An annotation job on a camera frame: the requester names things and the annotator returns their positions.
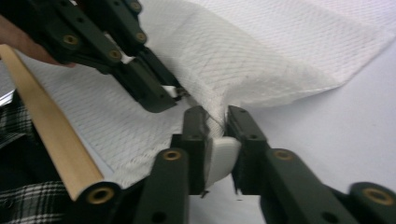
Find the human hand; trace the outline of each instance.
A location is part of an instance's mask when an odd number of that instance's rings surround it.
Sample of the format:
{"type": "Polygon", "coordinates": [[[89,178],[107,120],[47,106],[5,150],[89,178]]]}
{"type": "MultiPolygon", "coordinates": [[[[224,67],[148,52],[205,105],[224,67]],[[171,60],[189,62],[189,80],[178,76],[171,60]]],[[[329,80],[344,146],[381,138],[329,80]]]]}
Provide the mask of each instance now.
{"type": "Polygon", "coordinates": [[[74,67],[74,63],[61,64],[56,62],[47,51],[38,45],[24,31],[0,15],[0,44],[7,44],[18,49],[25,55],[43,63],[51,63],[67,67],[74,67]]]}

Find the checkered fabric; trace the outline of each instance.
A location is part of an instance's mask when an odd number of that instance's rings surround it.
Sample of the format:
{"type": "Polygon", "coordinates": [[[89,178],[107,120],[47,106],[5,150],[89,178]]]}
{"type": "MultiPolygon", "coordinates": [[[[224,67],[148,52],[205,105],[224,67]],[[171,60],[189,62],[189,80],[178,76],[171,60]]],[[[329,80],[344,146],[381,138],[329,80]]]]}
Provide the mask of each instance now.
{"type": "Polygon", "coordinates": [[[69,202],[60,181],[0,191],[0,223],[61,223],[69,202]]]}
{"type": "Polygon", "coordinates": [[[0,180],[0,224],[61,222],[71,201],[54,168],[43,162],[50,160],[45,151],[15,93],[10,104],[0,107],[0,153],[4,157],[0,159],[6,159],[0,172],[10,177],[0,180]],[[13,180],[29,184],[12,188],[13,180]]]}

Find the white table surface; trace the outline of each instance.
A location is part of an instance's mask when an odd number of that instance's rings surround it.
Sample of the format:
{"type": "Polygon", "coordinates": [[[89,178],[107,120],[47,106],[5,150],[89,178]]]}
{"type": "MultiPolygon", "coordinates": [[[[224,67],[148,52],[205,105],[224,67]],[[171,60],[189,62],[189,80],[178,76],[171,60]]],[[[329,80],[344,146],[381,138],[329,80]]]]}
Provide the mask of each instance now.
{"type": "MultiPolygon", "coordinates": [[[[272,147],[296,152],[343,192],[369,181],[396,192],[396,42],[345,86],[290,105],[246,107],[272,147]]],[[[233,194],[227,177],[191,197],[192,224],[264,223],[256,196],[233,194]]]]}

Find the white towel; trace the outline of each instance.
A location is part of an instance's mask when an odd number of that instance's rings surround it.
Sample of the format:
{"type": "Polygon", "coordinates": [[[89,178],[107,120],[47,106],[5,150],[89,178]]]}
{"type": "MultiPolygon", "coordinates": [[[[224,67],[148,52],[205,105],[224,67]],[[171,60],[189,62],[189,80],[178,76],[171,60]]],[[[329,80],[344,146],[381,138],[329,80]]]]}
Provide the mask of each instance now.
{"type": "MultiPolygon", "coordinates": [[[[141,3],[148,46],[210,113],[213,137],[222,135],[227,105],[281,105],[338,87],[396,35],[393,1],[141,3]]],[[[107,178],[124,187],[147,175],[181,130],[184,102],[150,114],[111,76],[25,61],[107,178]]]]}

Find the brass screw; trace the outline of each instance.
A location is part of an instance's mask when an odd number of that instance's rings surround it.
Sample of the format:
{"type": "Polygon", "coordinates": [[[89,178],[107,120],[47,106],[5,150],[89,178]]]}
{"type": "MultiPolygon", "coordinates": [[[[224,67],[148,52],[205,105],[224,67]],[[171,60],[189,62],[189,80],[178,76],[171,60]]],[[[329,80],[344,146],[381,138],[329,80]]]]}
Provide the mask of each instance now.
{"type": "Polygon", "coordinates": [[[134,10],[139,10],[140,8],[142,8],[142,6],[140,6],[139,3],[132,2],[131,3],[131,8],[133,8],[134,10]]]}
{"type": "Polygon", "coordinates": [[[395,203],[393,198],[389,194],[380,189],[364,189],[363,194],[371,201],[382,205],[390,206],[395,203]]]}
{"type": "Polygon", "coordinates": [[[178,151],[170,150],[163,153],[163,158],[167,161],[176,161],[181,158],[181,154],[178,151]]]}
{"type": "Polygon", "coordinates": [[[146,40],[146,35],[143,33],[137,33],[136,38],[138,40],[144,41],[144,40],[146,40]]]}
{"type": "Polygon", "coordinates": [[[73,35],[64,35],[64,43],[76,45],[78,43],[78,39],[73,35]]]}
{"type": "Polygon", "coordinates": [[[114,197],[114,190],[102,187],[92,190],[87,196],[87,202],[92,204],[106,203],[114,197]]]}
{"type": "Polygon", "coordinates": [[[274,155],[282,161],[291,161],[293,159],[293,155],[286,150],[277,150],[274,155]]]}
{"type": "Polygon", "coordinates": [[[121,53],[117,50],[111,50],[108,55],[110,55],[110,57],[114,58],[114,59],[120,59],[121,58],[121,53]]]}

